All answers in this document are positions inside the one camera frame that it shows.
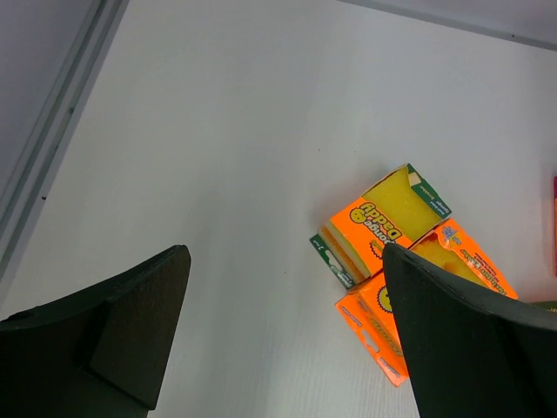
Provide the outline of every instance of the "red object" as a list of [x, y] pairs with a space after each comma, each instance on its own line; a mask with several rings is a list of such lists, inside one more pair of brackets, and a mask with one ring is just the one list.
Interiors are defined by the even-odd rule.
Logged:
[[554, 177], [554, 237], [555, 275], [557, 275], [557, 177]]

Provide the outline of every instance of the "hang tab hole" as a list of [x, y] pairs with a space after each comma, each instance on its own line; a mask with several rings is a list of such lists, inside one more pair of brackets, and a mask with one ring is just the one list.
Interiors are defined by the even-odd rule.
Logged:
[[375, 344], [375, 341], [373, 340], [372, 336], [366, 330], [363, 330], [362, 334], [366, 338], [366, 345], [370, 347], [375, 353], [378, 353], [379, 347], [377, 347], [377, 344]]
[[337, 270], [341, 271], [343, 270], [342, 266], [340, 265], [339, 261], [337, 260], [337, 258], [332, 255], [331, 250], [325, 250], [325, 255], [327, 256], [327, 258], [329, 259], [329, 265], [331, 267], [335, 267]]

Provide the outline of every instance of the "white table surface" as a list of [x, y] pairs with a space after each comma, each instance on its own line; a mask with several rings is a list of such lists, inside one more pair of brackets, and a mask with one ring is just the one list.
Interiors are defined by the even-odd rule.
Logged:
[[557, 298], [557, 55], [333, 0], [131, 0], [0, 314], [177, 243], [152, 417], [416, 416], [308, 243], [412, 162], [523, 300]]

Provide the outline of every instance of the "yellow sponge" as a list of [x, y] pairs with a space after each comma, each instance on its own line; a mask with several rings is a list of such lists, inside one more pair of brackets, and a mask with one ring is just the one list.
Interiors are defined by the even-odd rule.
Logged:
[[360, 283], [383, 268], [386, 242], [408, 248], [439, 224], [441, 216], [427, 201], [443, 207], [445, 217], [450, 213], [413, 167], [404, 165], [333, 216], [319, 235]]
[[447, 270], [449, 273], [456, 274], [477, 285], [487, 287], [455, 252], [446, 250], [441, 246], [435, 234], [421, 241], [412, 251], [432, 262], [435, 266]]
[[408, 166], [405, 165], [363, 195], [364, 199], [375, 203], [411, 241], [441, 221], [441, 217], [412, 190], [411, 186], [420, 182], [416, 172], [408, 175]]

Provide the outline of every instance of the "scrub daddy package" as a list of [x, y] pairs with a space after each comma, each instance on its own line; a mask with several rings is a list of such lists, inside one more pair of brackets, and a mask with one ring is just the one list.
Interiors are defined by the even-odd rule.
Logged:
[[[501, 271], [453, 219], [435, 227], [411, 251], [462, 279], [517, 299]], [[336, 306], [391, 382], [398, 386], [404, 381], [408, 372], [383, 273], [353, 288]]]
[[403, 165], [330, 218], [311, 242], [350, 288], [381, 271], [386, 243], [409, 248], [450, 214], [429, 183]]

